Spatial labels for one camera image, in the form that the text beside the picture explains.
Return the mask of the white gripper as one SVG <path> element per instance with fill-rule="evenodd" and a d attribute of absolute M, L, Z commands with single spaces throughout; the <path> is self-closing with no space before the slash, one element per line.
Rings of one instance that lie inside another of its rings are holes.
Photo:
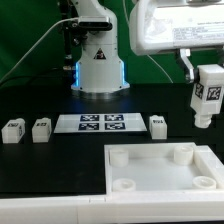
<path fill-rule="evenodd" d="M 130 14 L 129 35 L 136 55 L 179 49 L 177 64 L 193 83 L 189 49 L 224 45 L 224 0 L 139 0 Z"/>

